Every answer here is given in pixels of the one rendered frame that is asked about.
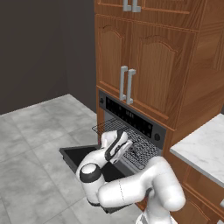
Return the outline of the wide wooden cupboard door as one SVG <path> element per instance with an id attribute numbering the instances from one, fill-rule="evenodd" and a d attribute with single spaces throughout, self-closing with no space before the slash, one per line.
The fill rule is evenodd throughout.
<path id="1" fill-rule="evenodd" d="M 167 120 L 172 91 L 186 75 L 194 34 L 151 24 L 133 24 L 131 65 L 134 103 Z"/>

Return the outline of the black oven door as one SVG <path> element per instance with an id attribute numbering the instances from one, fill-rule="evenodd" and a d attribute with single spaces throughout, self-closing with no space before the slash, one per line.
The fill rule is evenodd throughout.
<path id="1" fill-rule="evenodd" d="M 61 153 L 66 164 L 70 167 L 73 172 L 76 172 L 82 159 L 91 151 L 99 150 L 98 144 L 84 145 L 75 147 L 60 148 Z M 116 164 L 107 163 L 101 168 L 102 174 L 106 182 L 125 178 L 134 174 L 127 166 L 122 162 L 118 161 Z"/>

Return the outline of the wooden base cabinet run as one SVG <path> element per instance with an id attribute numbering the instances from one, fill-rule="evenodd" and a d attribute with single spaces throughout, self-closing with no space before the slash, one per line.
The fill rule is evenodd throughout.
<path id="1" fill-rule="evenodd" d="M 180 182 L 186 203 L 184 207 L 172 212 L 178 224 L 217 224 L 224 222 L 224 187 L 192 168 L 170 152 L 165 156 Z"/>

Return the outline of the black oven with control panel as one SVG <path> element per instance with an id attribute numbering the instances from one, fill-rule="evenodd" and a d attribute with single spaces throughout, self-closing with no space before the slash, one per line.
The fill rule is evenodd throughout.
<path id="1" fill-rule="evenodd" d="M 102 90 L 98 90 L 98 105 L 102 112 L 102 115 L 97 114 L 99 116 L 98 124 L 115 118 L 158 147 L 158 156 L 162 155 L 166 135 L 165 127 Z M 141 171 L 133 168 L 129 162 L 124 161 L 123 157 L 119 161 L 134 174 Z"/>

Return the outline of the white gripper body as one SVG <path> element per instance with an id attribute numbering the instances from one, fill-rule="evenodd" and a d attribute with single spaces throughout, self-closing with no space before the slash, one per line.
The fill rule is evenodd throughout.
<path id="1" fill-rule="evenodd" d="M 123 154 L 132 146 L 133 142 L 128 140 L 117 152 L 116 160 L 119 161 Z"/>

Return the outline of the tall wooden cabinet housing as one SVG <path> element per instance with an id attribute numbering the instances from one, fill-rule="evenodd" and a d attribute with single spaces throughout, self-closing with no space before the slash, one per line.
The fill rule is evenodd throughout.
<path id="1" fill-rule="evenodd" d="M 169 152 L 217 184 L 224 183 L 224 0 L 193 0 L 189 14 L 106 6 L 94 0 L 94 16 L 119 18 L 132 23 L 129 66 L 131 65 L 133 24 L 141 23 L 192 32 L 192 54 L 185 77 L 171 92 L 171 113 L 167 120 L 140 109 L 134 103 L 133 80 L 130 107 L 166 128 L 163 154 Z M 127 97 L 128 71 L 123 93 Z"/>

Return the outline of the narrow wooden cupboard door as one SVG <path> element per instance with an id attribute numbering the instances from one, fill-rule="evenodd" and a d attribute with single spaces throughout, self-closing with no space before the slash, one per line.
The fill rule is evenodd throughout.
<path id="1" fill-rule="evenodd" d="M 119 96 L 121 66 L 130 65 L 132 23 L 114 17 L 94 17 L 96 84 Z"/>

